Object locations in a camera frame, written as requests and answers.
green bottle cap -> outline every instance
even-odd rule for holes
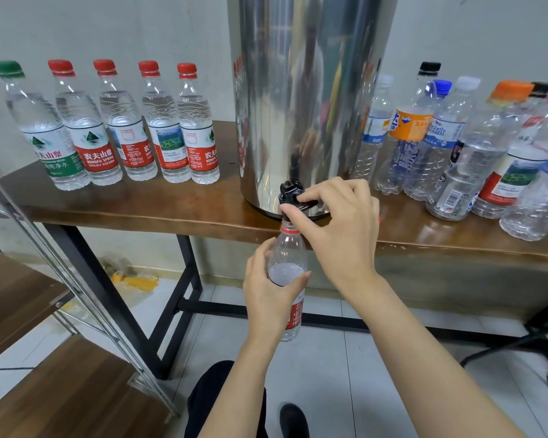
[[[0,76],[16,78],[24,76],[24,72],[17,61],[0,60]]]

hand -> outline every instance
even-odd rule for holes
[[[271,282],[266,275],[266,254],[275,241],[276,238],[266,240],[248,259],[243,286],[248,309],[248,339],[274,349],[288,324],[292,303],[311,276],[311,272],[302,273],[286,287]]]
[[[280,209],[311,243],[327,277],[349,301],[362,285],[377,277],[374,254],[379,230],[379,201],[366,180],[339,177],[309,187],[299,201],[323,200],[331,211],[325,227],[291,204]]]

person's right hand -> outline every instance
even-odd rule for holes
[[[331,221],[320,227],[291,204],[281,204],[294,226],[311,243],[327,277],[350,300],[377,277],[374,254],[379,230],[379,201],[365,180],[339,177],[309,187],[299,201],[323,200]]]

forearm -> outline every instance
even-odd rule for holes
[[[255,438],[266,371],[276,345],[246,340],[213,405],[200,438]]]
[[[421,438],[524,437],[383,278],[375,277],[350,303],[369,327]]]

white bottle cap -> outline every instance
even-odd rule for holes
[[[385,73],[380,73],[378,75],[378,80],[376,81],[377,85],[382,85],[385,87],[390,87],[392,83],[394,82],[394,76],[393,75],[386,75]]]
[[[473,78],[470,76],[460,76],[455,83],[455,87],[461,90],[475,90],[479,87],[481,82],[480,78]]]

